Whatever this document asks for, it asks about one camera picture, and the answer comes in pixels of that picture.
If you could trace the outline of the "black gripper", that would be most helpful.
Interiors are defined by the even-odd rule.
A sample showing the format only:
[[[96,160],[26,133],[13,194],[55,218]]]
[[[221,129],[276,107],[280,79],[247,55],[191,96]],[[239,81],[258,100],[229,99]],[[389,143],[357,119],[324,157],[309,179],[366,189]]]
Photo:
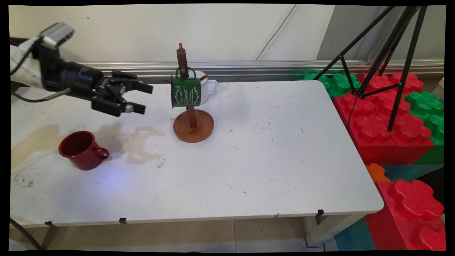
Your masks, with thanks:
[[[122,113],[145,114],[146,106],[127,102],[121,91],[153,93],[153,86],[138,80],[138,76],[123,71],[112,71],[112,77],[102,71],[79,63],[66,63],[66,94],[83,100],[92,100],[92,109],[114,117]]]

